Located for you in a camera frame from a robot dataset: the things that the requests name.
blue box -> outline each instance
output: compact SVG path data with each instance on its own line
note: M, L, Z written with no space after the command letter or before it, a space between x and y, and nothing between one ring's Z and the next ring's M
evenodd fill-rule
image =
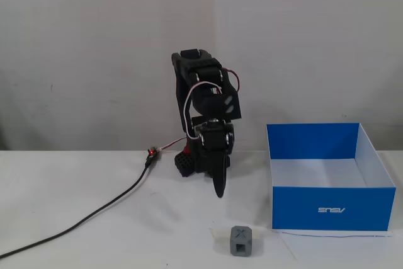
M269 124L267 134L273 229L388 229L395 186L361 124Z

black cable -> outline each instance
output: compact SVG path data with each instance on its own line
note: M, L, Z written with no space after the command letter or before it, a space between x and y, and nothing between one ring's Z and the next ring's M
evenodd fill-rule
M15 250L12 250L12 251L10 251L10 252L7 252L7 253L5 253L5 254L3 254L3 255L0 255L0 260L3 259L3 258L6 258L6 257L8 257L8 256L15 255L16 253L19 253L19 252L28 250L28 249L30 249L30 248L39 246L39 245L41 245L41 244L45 244L45 243L47 243L47 242L49 242L49 241L51 241L51 240L53 240L53 239L57 239L57 238L63 236L64 234L67 234L67 233L69 233L70 231L73 231L75 228L79 227L82 223L84 223L84 222L86 222L88 219L92 218L92 217L93 217L94 215L96 215L98 212L104 210L104 209L107 208L108 206L110 206L110 205L112 205L113 203L115 203L117 200L119 200L119 199L122 198L124 195L126 195L128 192L130 192L131 190L133 190L133 188L135 188L135 187L137 186L137 184L140 183L140 181L142 180L142 178L143 178L144 175L145 175L145 172L147 171L147 168L150 167L150 165L151 165L151 163L153 162L153 160L155 160L155 159L157 158L158 152L159 152L159 151L158 151L157 149L151 149L151 151L149 151L149 155L147 156L147 160L146 160L146 162L145 162L145 168L144 168L143 172L141 173L140 177L137 179L137 181L136 181L129 189L127 189L127 190L124 191L123 193L119 194L119 195L118 195L116 198L114 198L112 201L110 201L109 203L106 203L106 204L105 204L104 206L102 206L101 208L95 210L92 214L87 215L85 218L83 218L82 220L80 220L76 225L74 225L74 226L72 226L72 227L66 229L65 231L62 231L62 232L60 232L60 233L58 233L58 234L56 234L56 235L54 235L54 236L51 236L51 237L49 237L49 238L46 238L46 239L43 239L43 240L41 240L41 241L35 242L35 243L30 244L30 245L28 245L28 246L25 246L25 247L22 247L22 248L19 248L19 249L15 249Z

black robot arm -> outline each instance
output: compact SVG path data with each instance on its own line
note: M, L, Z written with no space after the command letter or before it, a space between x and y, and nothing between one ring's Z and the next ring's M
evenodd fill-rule
M241 118L237 90L227 70L205 50L175 53L172 63L182 128L187 136L185 150L175 157L176 167L182 176L208 173L217 195L222 197L235 139L231 120ZM201 116L190 117L190 99Z

white table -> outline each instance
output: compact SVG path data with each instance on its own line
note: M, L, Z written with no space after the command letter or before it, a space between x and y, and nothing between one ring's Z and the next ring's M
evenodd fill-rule
M264 152L232 156L224 197L203 175L182 178L162 155L131 195L75 231L0 260L0 268L402 268L403 152L380 152L396 186L389 237L312 238L273 233ZM51 236L127 189L145 152L0 152L0 253ZM234 225L261 239L233 257Z

white backdrop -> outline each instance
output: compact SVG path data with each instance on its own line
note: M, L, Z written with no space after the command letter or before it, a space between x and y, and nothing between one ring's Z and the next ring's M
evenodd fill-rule
M11 149L141 149L182 136L171 54L214 50L213 0L0 0Z
M403 149L403 0L215 0L220 60L239 71L237 148L266 122L362 122Z
M363 122L403 148L403 0L0 0L10 149L145 149L182 136L172 52L241 77L236 149L272 122Z

